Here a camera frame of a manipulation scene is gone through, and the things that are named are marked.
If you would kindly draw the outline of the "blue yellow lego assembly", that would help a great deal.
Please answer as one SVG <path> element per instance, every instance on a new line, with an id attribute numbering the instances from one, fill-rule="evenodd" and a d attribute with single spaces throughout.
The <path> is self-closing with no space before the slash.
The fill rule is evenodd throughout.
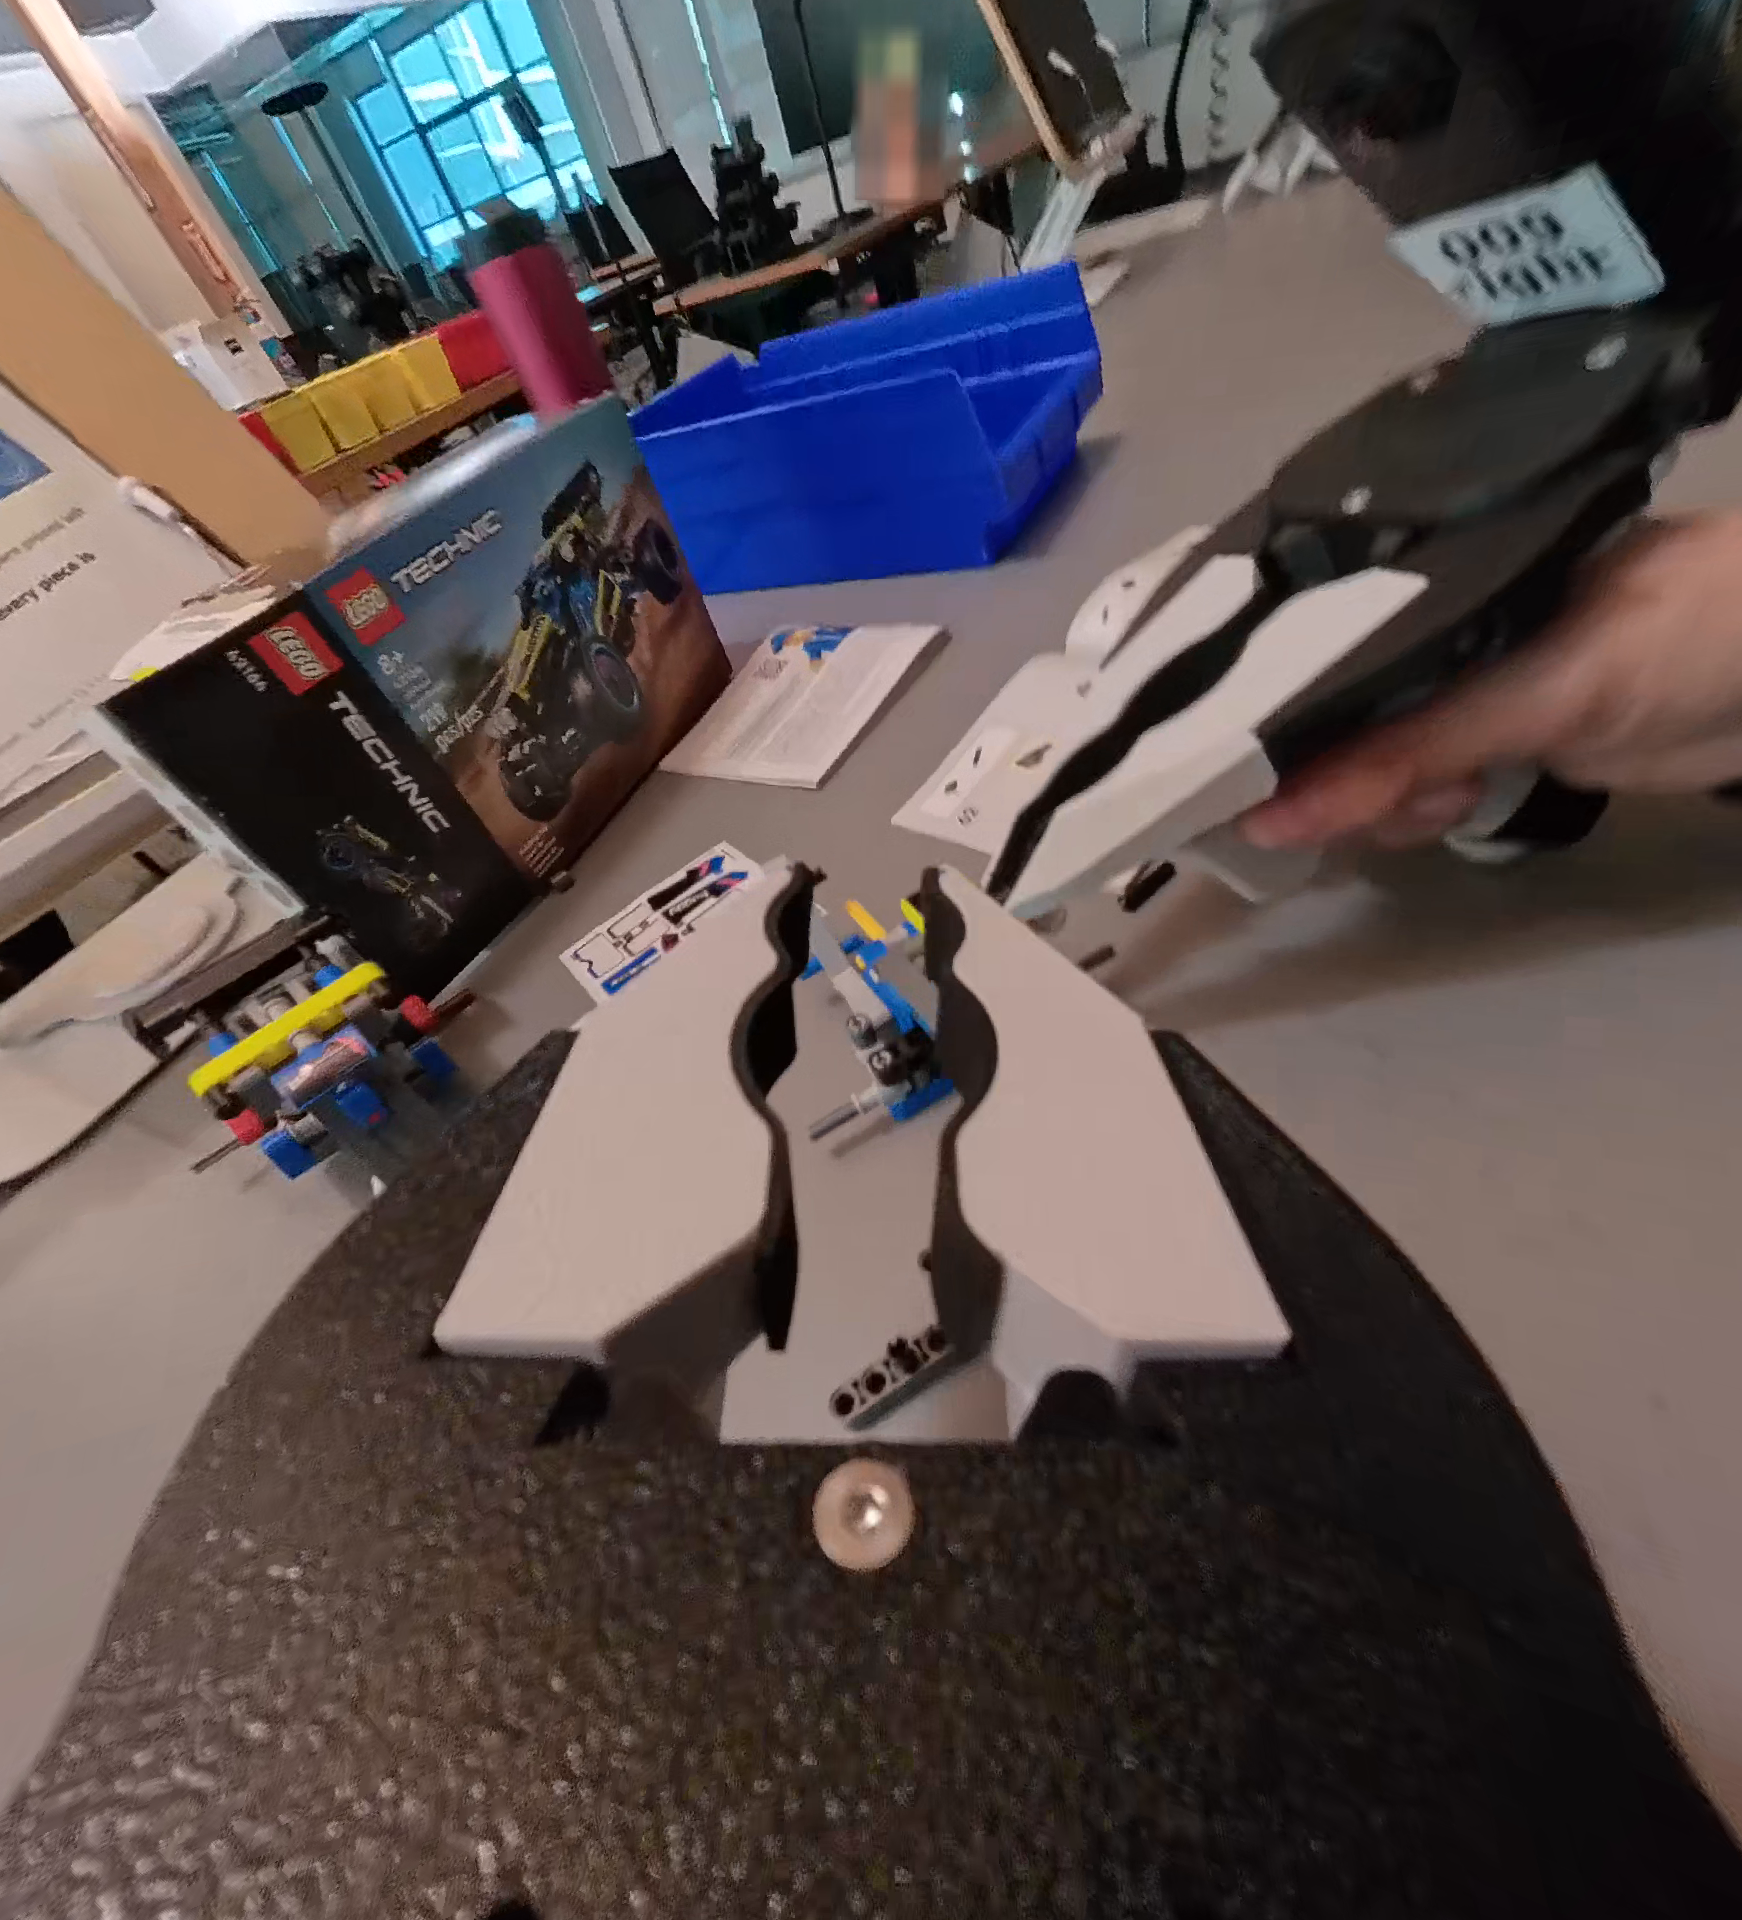
<path id="1" fill-rule="evenodd" d="M 839 933 L 819 904 L 810 907 L 810 956 L 805 979 L 823 977 L 845 1009 L 845 1030 L 864 1073 L 864 1087 L 810 1122 L 810 1142 L 830 1140 L 875 1116 L 908 1124 L 952 1094 L 941 1071 L 930 1019 L 905 995 L 882 964 L 894 955 L 918 956 L 924 924 L 910 898 L 899 903 L 899 924 L 886 931 L 856 900 Z"/>

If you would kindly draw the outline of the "blue plastic bin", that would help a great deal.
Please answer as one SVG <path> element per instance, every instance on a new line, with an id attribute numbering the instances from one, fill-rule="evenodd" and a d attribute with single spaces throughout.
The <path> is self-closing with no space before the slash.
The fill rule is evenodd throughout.
<path id="1" fill-rule="evenodd" d="M 712 594 L 997 563 L 1103 391 L 1074 260 L 718 358 L 631 413 Z"/>

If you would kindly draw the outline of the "white plastic tray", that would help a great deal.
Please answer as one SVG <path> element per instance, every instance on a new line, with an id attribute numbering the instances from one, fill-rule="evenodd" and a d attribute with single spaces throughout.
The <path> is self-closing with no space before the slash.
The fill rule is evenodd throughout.
<path id="1" fill-rule="evenodd" d="M 301 924 L 280 881 L 102 754 L 19 780 L 0 799 L 0 1188 L 138 1092 L 215 966 Z"/>

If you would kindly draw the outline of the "lego chassis assembly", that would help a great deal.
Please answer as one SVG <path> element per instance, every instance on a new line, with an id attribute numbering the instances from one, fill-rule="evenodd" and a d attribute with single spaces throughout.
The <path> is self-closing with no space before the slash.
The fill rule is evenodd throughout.
<path id="1" fill-rule="evenodd" d="M 324 1171 L 377 1198 L 430 1158 L 466 1092 L 448 1048 L 468 995 L 407 995 L 336 931 L 204 998 L 204 1055 L 187 1092 L 228 1134 L 202 1171 L 255 1155 L 285 1181 Z"/>

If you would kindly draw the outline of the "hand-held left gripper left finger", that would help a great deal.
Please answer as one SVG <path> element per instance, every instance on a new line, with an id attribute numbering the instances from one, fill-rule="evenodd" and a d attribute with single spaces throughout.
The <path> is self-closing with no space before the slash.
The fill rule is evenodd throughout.
<path id="1" fill-rule="evenodd" d="M 815 887 L 768 862 L 578 1022 L 433 1323 L 446 1353 L 732 1363 L 789 1345 L 800 1237 L 770 1094 L 798 1050 Z"/>

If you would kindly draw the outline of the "lego sticker sheet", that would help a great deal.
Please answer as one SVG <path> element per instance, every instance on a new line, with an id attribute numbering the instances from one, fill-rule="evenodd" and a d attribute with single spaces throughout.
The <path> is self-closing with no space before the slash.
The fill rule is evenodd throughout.
<path id="1" fill-rule="evenodd" d="M 592 1001 L 626 991 L 669 955 L 714 907 L 747 888 L 761 862 L 726 841 L 638 890 L 610 919 L 559 953 L 570 977 Z"/>

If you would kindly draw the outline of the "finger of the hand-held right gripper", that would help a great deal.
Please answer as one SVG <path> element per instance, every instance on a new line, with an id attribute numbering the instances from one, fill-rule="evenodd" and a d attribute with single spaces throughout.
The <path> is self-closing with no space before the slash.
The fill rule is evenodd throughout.
<path id="1" fill-rule="evenodd" d="M 1005 862 L 1005 907 L 1050 910 L 1237 821 L 1279 782 L 1266 735 L 1429 579 L 1372 568 L 1253 616 L 1215 679 L 1138 726 L 1110 766 L 1048 806 Z"/>
<path id="2" fill-rule="evenodd" d="M 1179 534 L 1114 570 L 1076 612 L 1064 645 L 1002 686 L 981 714 L 1012 735 L 981 784 L 992 898 L 1076 887 L 1032 878 L 1034 856 L 1056 848 L 1059 806 L 1108 796 L 1111 771 L 1139 735 L 1212 689 L 1266 612 L 1252 553 L 1221 553 L 1214 534 Z"/>

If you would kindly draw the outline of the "person's right hand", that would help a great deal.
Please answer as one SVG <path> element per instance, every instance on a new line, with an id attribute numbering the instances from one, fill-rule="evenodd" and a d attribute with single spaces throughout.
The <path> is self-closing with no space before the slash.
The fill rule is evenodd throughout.
<path id="1" fill-rule="evenodd" d="M 1538 635 L 1283 780 L 1239 828 L 1272 851 L 1427 843 L 1509 771 L 1612 795 L 1742 782 L 1742 514 L 1631 527 Z"/>

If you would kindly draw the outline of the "black office chair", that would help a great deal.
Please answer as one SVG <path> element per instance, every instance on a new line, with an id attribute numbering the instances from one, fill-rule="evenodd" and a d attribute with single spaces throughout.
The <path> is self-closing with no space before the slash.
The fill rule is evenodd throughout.
<path id="1" fill-rule="evenodd" d="M 673 150 L 616 163 L 610 179 L 672 288 L 724 273 L 714 213 Z"/>

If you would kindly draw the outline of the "brown cardboard board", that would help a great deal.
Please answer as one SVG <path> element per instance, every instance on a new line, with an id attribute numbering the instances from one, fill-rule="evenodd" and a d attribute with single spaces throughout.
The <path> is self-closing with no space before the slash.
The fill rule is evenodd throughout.
<path id="1" fill-rule="evenodd" d="M 4 190 L 0 384 L 237 561 L 324 558 L 318 499 Z"/>

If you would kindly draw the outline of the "wood framed black board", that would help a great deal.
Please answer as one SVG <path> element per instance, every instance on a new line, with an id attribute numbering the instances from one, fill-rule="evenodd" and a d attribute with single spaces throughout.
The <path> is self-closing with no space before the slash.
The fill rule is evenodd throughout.
<path id="1" fill-rule="evenodd" d="M 1069 179 L 1115 161 L 1139 128 L 1086 2 L 979 2 L 979 15 L 1039 145 Z"/>

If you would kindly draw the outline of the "white safety leaflet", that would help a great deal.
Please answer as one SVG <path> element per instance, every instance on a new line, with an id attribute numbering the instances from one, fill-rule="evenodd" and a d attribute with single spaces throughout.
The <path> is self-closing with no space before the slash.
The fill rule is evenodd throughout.
<path id="1" fill-rule="evenodd" d="M 819 788 L 949 637 L 942 626 L 779 628 L 659 759 L 677 779 Z"/>

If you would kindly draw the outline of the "pink water bottle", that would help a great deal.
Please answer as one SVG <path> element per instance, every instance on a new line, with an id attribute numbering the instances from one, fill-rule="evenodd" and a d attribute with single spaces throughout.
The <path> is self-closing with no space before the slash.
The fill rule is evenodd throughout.
<path id="1" fill-rule="evenodd" d="M 564 257 L 530 208 L 491 203 L 462 242 L 473 301 L 490 319 L 537 419 L 617 391 Z"/>

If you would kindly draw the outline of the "dark grey lego beam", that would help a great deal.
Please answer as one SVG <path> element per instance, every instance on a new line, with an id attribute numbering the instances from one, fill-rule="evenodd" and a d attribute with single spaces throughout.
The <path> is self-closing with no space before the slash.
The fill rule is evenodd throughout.
<path id="1" fill-rule="evenodd" d="M 952 1367 L 955 1358 L 936 1322 L 897 1334 L 878 1355 L 834 1385 L 830 1416 L 848 1430 L 877 1426 L 930 1387 Z"/>

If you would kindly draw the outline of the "wooden table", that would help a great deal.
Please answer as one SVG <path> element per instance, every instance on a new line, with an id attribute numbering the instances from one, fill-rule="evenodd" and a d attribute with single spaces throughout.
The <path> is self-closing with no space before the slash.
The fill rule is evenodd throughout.
<path id="1" fill-rule="evenodd" d="M 785 259 L 743 273 L 700 279 L 675 293 L 664 293 L 655 301 L 653 312 L 662 319 L 675 319 L 716 302 L 774 293 L 819 273 L 846 276 L 856 269 L 871 271 L 899 257 L 910 257 L 916 242 L 929 242 L 942 234 L 944 204 L 951 198 L 955 194 L 888 208 L 863 222 L 843 227 L 829 238 Z"/>

